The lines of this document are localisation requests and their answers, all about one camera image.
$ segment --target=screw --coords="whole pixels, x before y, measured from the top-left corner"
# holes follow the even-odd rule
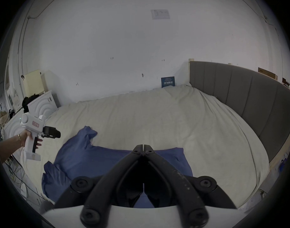
[[[200,182],[200,185],[205,188],[209,188],[211,186],[211,182],[207,179],[204,179]]]
[[[84,188],[88,185],[88,182],[84,179],[80,179],[76,182],[76,186],[79,188]]]
[[[89,225],[95,225],[100,222],[100,215],[94,209],[87,208],[82,211],[81,220]]]
[[[203,226],[207,222],[206,215],[202,209],[192,211],[188,216],[191,227]]]

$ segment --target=blue sign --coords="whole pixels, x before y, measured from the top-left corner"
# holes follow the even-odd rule
[[[161,78],[162,88],[166,86],[174,86],[174,77]]]

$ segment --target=hand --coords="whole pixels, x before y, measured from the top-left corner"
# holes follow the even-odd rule
[[[29,137],[30,139],[32,139],[32,134],[31,132],[29,132],[28,130],[24,130],[20,133],[20,139],[21,139],[21,145],[23,147],[25,147],[25,143],[26,143],[26,139],[27,137]],[[39,142],[42,142],[43,140],[42,139],[37,139],[37,146],[42,146]]]

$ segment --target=white bed sheet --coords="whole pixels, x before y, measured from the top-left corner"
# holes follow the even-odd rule
[[[268,156],[249,125],[231,108],[198,89],[181,85],[117,95],[60,107],[47,126],[61,132],[37,150],[41,161],[21,163],[38,192],[44,164],[84,126],[98,132],[92,144],[132,150],[184,148],[193,176],[211,176],[237,207],[243,205],[269,172]]]

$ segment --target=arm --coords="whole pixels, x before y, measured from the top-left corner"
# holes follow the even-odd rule
[[[20,147],[25,146],[26,138],[30,137],[32,139],[31,133],[28,130],[22,131],[19,136],[15,135],[9,139],[6,139],[3,142],[0,142],[0,160],[5,162],[6,159],[10,157],[16,150]]]

